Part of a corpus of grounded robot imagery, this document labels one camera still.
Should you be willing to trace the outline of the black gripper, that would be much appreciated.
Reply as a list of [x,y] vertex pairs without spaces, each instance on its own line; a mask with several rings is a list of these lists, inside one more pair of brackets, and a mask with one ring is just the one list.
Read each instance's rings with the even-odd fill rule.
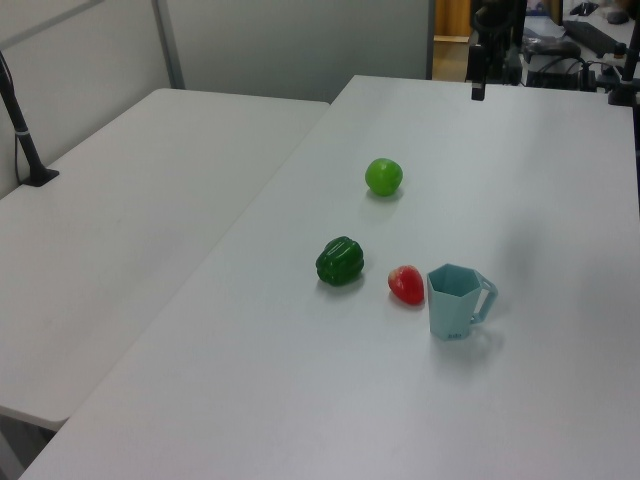
[[472,100],[484,101],[487,70],[487,49],[482,44],[469,46],[467,58],[467,80],[472,84]]

